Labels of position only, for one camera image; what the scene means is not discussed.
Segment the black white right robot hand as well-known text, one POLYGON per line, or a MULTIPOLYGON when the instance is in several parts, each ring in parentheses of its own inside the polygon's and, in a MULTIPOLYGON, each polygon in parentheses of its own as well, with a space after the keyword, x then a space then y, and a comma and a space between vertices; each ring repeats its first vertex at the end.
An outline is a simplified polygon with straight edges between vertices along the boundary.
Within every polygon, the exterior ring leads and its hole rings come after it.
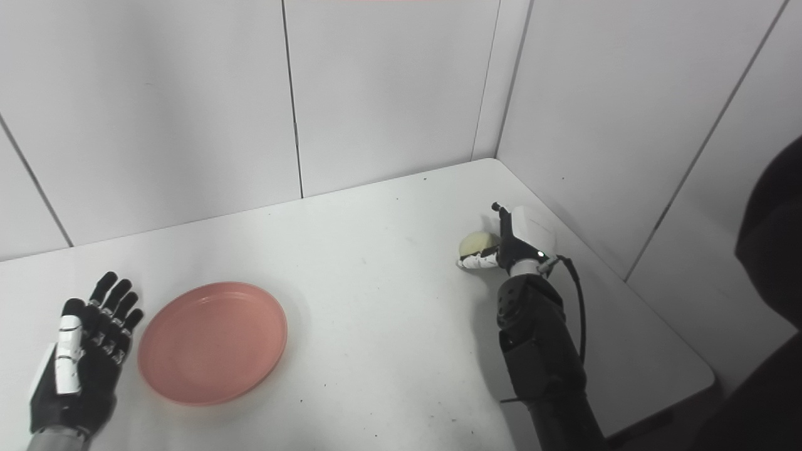
POLYGON ((498 231, 467 235, 459 243, 456 266, 466 271, 501 268, 511 277, 550 277, 560 259, 552 227, 523 205, 509 209, 494 202, 491 208, 498 213, 498 231))

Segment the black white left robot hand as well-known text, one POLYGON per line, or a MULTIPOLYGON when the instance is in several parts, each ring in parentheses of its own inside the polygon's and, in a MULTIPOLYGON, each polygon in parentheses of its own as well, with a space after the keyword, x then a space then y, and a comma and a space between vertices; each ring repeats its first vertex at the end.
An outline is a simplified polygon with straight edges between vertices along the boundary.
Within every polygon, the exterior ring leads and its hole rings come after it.
POLYGON ((69 299, 29 400, 31 446, 83 449, 117 407, 117 385, 144 313, 132 282, 109 271, 88 299, 69 299))

